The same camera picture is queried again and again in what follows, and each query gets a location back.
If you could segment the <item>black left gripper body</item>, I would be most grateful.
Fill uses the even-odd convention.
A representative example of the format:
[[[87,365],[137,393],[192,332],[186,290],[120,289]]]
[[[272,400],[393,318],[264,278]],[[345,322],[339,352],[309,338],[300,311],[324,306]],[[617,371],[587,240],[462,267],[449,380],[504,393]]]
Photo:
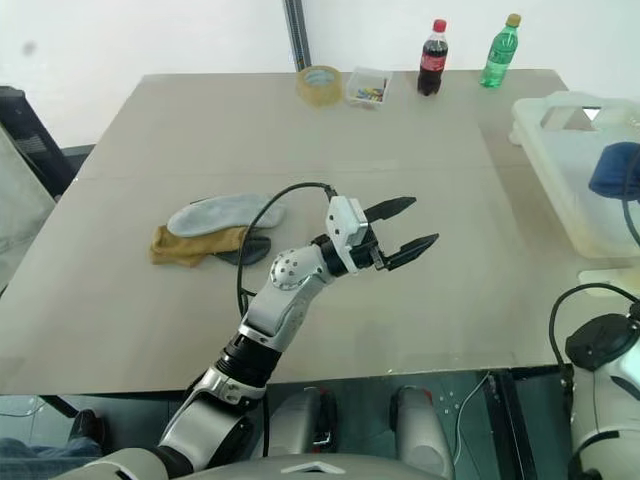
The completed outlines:
[[[376,270],[391,270],[389,259],[380,248],[378,238],[371,225],[359,245],[350,250],[350,256],[358,271],[375,268]]]

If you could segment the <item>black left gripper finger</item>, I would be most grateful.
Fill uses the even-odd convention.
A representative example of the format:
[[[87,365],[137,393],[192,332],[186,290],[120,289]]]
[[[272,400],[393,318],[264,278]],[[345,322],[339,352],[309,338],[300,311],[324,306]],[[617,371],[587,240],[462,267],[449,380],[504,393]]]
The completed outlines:
[[[398,215],[416,201],[417,199],[411,196],[396,197],[367,208],[364,214],[368,222],[387,220]]]
[[[416,238],[411,242],[402,245],[396,253],[384,258],[384,268],[388,271],[392,271],[416,260],[438,239],[439,234],[435,233]]]

